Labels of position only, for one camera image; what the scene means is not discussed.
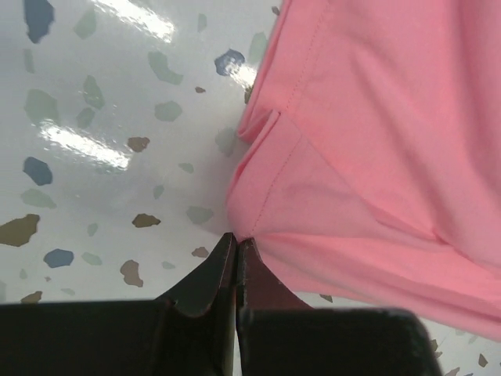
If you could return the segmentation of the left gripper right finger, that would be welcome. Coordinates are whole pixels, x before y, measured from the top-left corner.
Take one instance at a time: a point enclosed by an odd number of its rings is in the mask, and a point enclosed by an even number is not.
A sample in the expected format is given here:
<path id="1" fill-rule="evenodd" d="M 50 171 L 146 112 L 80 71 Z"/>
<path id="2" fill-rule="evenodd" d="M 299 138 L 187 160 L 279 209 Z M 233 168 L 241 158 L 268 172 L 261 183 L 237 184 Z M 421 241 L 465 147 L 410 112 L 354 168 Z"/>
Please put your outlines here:
<path id="1" fill-rule="evenodd" d="M 264 264 L 253 240 L 238 247 L 236 333 L 243 375 L 295 373 L 312 308 Z"/>

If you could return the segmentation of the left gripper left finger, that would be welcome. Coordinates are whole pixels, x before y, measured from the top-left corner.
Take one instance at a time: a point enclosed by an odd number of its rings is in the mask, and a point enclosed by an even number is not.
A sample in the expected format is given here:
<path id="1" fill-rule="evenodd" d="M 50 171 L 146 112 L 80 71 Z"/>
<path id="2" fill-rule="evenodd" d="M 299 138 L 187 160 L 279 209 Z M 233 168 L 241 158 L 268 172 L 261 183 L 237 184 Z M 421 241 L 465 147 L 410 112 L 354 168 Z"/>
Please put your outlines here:
<path id="1" fill-rule="evenodd" d="M 163 293 L 155 375 L 231 375 L 236 240 L 225 233 L 209 256 Z"/>

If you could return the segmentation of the pink t-shirt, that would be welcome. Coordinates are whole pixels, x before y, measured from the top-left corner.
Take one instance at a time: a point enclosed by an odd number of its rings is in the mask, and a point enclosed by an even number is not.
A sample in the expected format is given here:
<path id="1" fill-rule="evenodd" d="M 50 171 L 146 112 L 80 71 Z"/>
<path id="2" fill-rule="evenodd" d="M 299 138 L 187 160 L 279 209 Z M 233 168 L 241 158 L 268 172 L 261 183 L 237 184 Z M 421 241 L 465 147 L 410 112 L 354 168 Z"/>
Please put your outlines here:
<path id="1" fill-rule="evenodd" d="M 288 287 L 499 340 L 499 2 L 285 1 L 237 134 L 229 221 Z"/>

